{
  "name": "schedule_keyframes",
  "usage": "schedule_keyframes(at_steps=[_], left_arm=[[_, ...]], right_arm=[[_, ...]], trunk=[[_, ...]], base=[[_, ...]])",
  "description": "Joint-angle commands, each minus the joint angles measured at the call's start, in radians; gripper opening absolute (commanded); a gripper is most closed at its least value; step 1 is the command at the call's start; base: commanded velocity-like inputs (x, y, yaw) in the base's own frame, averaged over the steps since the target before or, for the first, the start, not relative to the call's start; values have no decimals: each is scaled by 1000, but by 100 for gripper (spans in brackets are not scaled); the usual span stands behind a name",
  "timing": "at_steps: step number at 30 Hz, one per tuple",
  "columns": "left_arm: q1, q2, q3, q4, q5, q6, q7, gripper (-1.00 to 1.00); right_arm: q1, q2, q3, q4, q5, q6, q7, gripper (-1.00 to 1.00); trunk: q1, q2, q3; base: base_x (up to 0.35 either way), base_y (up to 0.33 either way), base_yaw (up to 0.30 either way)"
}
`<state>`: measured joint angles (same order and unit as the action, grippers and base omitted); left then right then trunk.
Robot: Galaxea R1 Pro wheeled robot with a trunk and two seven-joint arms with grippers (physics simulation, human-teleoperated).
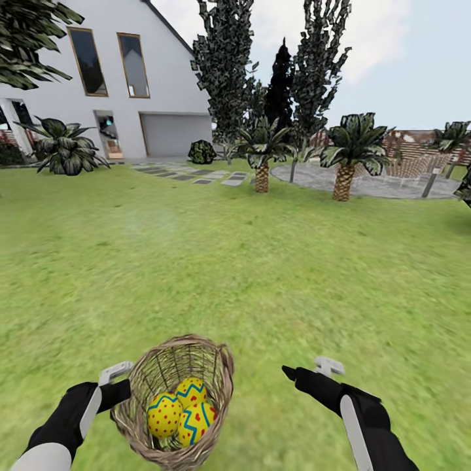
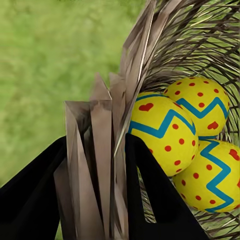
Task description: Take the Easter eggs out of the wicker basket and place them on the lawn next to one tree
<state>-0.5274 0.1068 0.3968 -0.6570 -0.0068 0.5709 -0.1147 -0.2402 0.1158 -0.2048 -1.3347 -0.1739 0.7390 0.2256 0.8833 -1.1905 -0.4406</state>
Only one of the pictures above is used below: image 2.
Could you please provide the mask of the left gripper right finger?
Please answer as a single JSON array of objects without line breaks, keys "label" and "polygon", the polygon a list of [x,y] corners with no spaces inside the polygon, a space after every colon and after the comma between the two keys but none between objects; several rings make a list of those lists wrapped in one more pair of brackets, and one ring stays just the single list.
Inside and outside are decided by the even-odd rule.
[{"label": "left gripper right finger", "polygon": [[[210,240],[145,142],[125,134],[129,240]],[[155,223],[146,221],[139,179]]]}]

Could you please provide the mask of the wicker basket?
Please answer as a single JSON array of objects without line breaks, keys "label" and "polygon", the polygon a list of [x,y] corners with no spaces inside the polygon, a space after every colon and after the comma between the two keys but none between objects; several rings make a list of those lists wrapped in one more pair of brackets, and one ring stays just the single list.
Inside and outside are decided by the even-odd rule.
[{"label": "wicker basket", "polygon": [[[229,109],[227,131],[222,129],[221,140],[233,142],[232,109],[240,118],[240,102],[227,86],[234,84],[240,95],[240,59],[230,55],[240,57],[240,26],[230,23],[240,23],[233,16],[240,14],[240,0],[206,4],[210,1],[147,0],[123,44],[118,74],[109,72],[110,89],[98,72],[89,101],[64,101],[67,156],[53,173],[63,240],[129,240],[125,144],[141,92],[163,93],[167,84],[179,80],[171,77],[201,75],[209,79],[205,71],[218,71],[228,78],[221,86],[235,102]],[[189,6],[193,8],[185,11]],[[231,11],[211,10],[223,7]],[[223,19],[211,20],[224,14]],[[194,17],[204,15],[212,16],[190,23]],[[180,38],[190,30],[202,32]],[[220,46],[209,38],[233,46]],[[202,62],[208,63],[198,69],[190,67]],[[139,179],[139,183],[143,207],[152,213],[144,182]],[[210,240],[236,240],[240,231],[213,237],[233,221],[237,222],[235,229],[240,226],[240,214],[234,216],[235,211],[225,212],[223,217],[217,217],[221,213],[205,212],[195,218]],[[152,215],[144,216],[147,222],[155,223]],[[227,218],[231,220],[219,228],[208,230],[202,226]]]}]

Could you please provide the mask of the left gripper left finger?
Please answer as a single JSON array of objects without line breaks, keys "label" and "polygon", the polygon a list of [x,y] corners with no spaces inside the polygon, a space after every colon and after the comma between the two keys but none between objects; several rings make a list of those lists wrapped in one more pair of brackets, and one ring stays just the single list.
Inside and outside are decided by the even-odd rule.
[{"label": "left gripper left finger", "polygon": [[66,156],[63,136],[0,188],[0,240],[55,240],[60,215],[54,172]]}]

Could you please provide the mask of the easter egg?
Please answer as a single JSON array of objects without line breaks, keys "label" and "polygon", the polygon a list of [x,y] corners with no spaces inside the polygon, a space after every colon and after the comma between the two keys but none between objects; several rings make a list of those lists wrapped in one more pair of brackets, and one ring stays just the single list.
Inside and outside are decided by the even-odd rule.
[{"label": "easter egg", "polygon": [[173,176],[177,192],[193,211],[225,213],[240,208],[240,144],[220,138],[199,140],[190,166]]},{"label": "easter egg", "polygon": [[198,132],[187,112],[159,92],[138,94],[128,133],[141,138],[168,177],[186,170],[198,150]]},{"label": "easter egg", "polygon": [[179,79],[164,87],[160,93],[178,103],[193,121],[199,140],[214,139],[222,134],[227,117],[230,117],[231,97],[221,86],[222,82],[210,77],[176,76]]}]

